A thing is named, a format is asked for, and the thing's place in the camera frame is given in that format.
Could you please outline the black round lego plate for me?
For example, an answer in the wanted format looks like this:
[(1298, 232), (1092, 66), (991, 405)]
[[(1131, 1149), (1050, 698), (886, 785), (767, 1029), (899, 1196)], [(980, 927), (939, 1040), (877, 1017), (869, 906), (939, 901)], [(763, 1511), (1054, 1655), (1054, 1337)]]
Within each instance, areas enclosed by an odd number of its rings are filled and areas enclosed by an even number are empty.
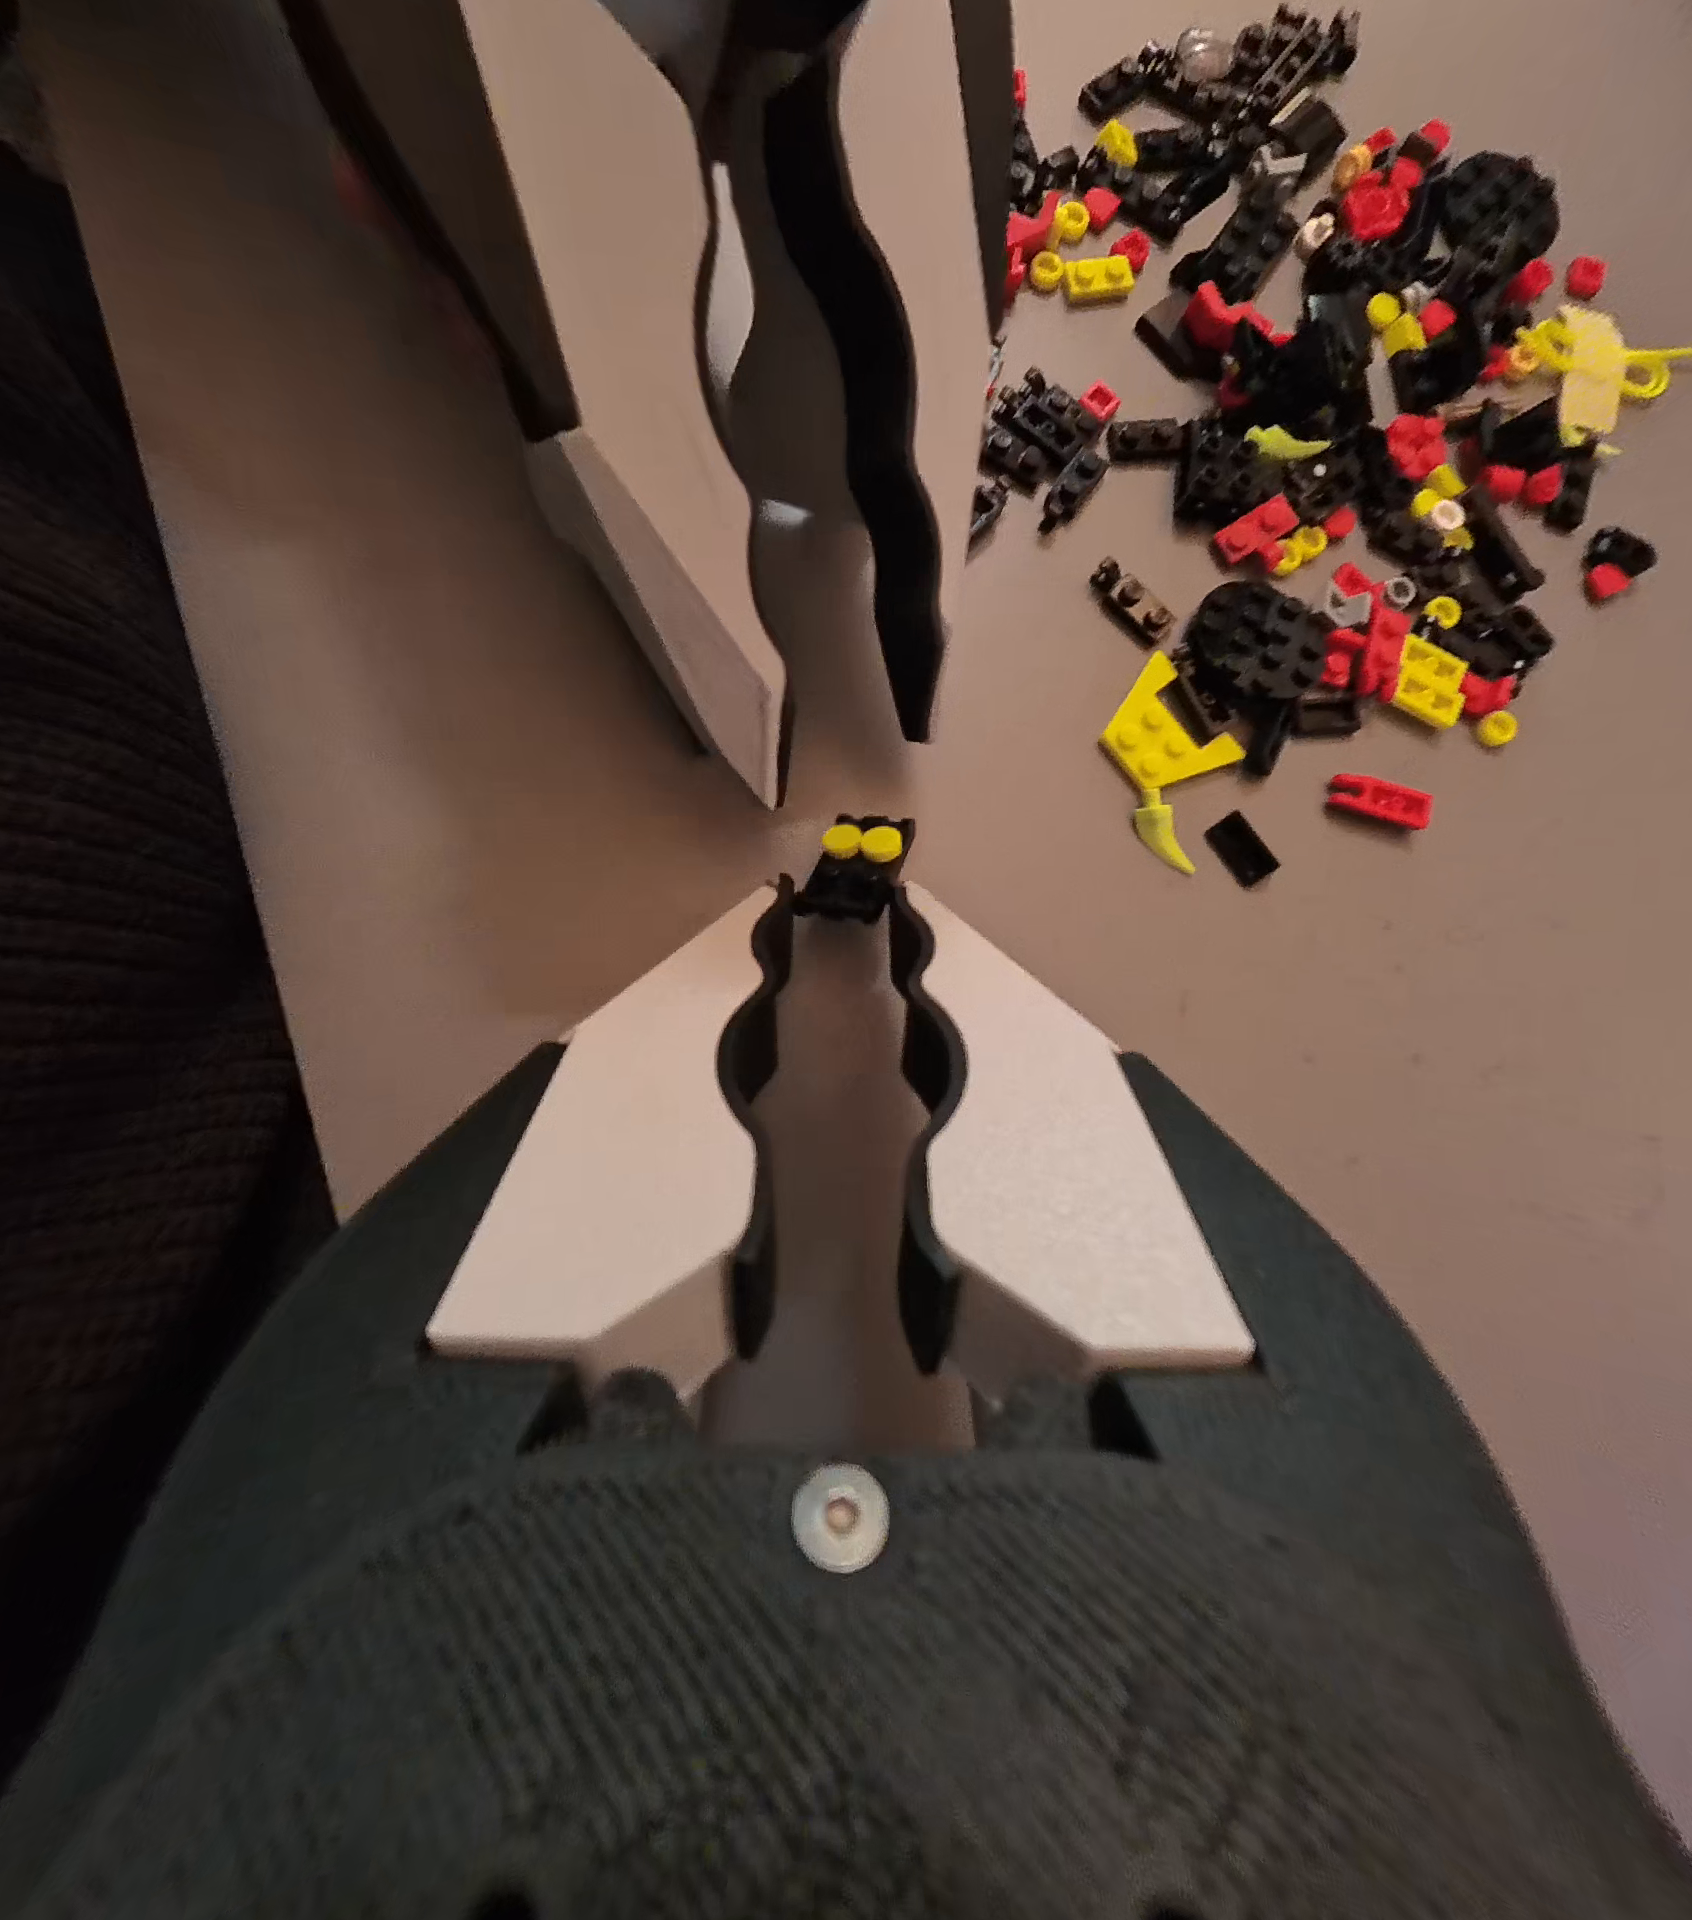
[(1283, 705), (1321, 685), (1325, 617), (1267, 583), (1214, 588), (1188, 618), (1181, 642), (1193, 680), (1226, 705)]

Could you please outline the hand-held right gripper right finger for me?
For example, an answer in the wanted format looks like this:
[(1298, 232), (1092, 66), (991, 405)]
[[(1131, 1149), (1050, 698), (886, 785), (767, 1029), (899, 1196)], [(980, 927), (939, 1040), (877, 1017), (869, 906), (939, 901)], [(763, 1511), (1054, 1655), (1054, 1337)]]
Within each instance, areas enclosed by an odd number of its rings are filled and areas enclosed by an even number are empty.
[(1255, 1341), (1128, 1070), (1139, 1060), (904, 885), (904, 1339), (922, 1377), (1234, 1375)]

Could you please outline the small black lego slope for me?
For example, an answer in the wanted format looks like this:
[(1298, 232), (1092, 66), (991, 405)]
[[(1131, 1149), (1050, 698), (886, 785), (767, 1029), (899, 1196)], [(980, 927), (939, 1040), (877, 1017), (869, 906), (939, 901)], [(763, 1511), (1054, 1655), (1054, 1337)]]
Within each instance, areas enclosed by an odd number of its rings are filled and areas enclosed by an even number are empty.
[(1203, 845), (1219, 862), (1230, 881), (1251, 893), (1280, 873), (1280, 858), (1241, 810), (1232, 810), (1210, 825)]

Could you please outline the pile of lego pieces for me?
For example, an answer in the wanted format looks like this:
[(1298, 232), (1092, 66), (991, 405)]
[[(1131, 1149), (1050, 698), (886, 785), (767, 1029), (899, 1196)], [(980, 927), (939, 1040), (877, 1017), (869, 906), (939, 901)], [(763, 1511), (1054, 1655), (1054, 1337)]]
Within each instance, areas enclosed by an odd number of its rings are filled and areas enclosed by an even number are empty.
[(1557, 187), (1529, 157), (1457, 157), (1426, 118), (1346, 132), (1331, 86), (1359, 53), (1355, 13), (1278, 5), (1236, 33), (1188, 28), (1084, 82), (1084, 151), (1039, 154), (1013, 79), (1004, 295), (1075, 314), (1139, 291), (1146, 355), (1203, 408), (1146, 419), (1095, 382), (1035, 366), (996, 381), (970, 551), (1028, 501), (1035, 537), (1070, 528), (1118, 469), (1168, 481), (1168, 527), (1199, 537), (1222, 583), (1267, 583), (1321, 613), (1321, 685), (1226, 703), (1196, 680), (1193, 614), (1118, 559), (1087, 591), (1143, 651), (1198, 741), (1227, 732), (1263, 779), (1301, 739), (1347, 741), (1378, 710), (1477, 747), (1515, 739), (1514, 706), (1554, 653), (1521, 517), (1578, 535), (1625, 408), (1692, 370), (1692, 347), (1629, 347), (1601, 309), (1608, 268), (1554, 268)]

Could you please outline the yellow wedge lego plate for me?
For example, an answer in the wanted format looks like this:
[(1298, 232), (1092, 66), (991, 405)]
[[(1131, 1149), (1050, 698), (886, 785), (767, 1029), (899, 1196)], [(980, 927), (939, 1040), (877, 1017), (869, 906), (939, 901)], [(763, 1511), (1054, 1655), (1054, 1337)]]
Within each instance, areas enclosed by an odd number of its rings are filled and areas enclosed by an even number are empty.
[(1178, 680), (1173, 663), (1154, 651), (1097, 736), (1107, 763), (1138, 800), (1188, 780), (1239, 767), (1241, 743), (1230, 732), (1196, 739), (1175, 716), (1168, 690)]

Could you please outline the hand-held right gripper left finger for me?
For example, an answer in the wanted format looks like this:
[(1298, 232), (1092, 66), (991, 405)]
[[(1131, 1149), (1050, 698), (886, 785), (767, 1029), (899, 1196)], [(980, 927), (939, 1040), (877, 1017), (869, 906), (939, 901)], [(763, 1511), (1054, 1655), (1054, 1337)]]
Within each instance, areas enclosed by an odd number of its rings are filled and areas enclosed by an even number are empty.
[(793, 886), (762, 885), (579, 1020), (426, 1325), (452, 1358), (628, 1370), (693, 1399), (778, 1295), (757, 1099), (779, 1067)]

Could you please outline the red lego clip plate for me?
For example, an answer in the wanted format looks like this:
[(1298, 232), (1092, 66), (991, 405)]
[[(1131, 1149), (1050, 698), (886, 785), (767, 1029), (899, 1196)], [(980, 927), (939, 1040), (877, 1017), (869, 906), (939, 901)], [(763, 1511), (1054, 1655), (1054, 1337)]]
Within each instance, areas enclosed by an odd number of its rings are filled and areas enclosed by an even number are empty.
[(1367, 775), (1334, 775), (1323, 804), (1336, 814), (1397, 834), (1426, 832), (1433, 818), (1427, 790)]

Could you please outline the black lego clip assembly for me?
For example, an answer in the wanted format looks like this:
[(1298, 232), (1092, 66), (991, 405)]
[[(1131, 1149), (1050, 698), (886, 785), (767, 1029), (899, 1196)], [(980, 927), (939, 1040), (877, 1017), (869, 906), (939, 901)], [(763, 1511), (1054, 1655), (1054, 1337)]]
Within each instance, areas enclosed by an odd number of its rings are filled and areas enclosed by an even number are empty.
[(791, 896), (797, 919), (877, 925), (916, 838), (914, 818), (840, 814), (823, 829), (809, 877)]

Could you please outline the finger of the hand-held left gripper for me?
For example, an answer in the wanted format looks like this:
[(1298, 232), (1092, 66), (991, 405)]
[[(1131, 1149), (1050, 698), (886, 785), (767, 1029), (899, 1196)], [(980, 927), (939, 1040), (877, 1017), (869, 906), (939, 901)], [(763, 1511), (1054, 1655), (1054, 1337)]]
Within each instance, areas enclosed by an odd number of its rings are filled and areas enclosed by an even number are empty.
[(931, 739), (965, 570), (1004, 250), (1001, 5), (762, 5), (767, 204), (840, 382), (872, 629)]
[(730, 13), (462, 6), (575, 415), (530, 450), (532, 492), (697, 743), (778, 809), (787, 673), (705, 355), (717, 218), (699, 120)]

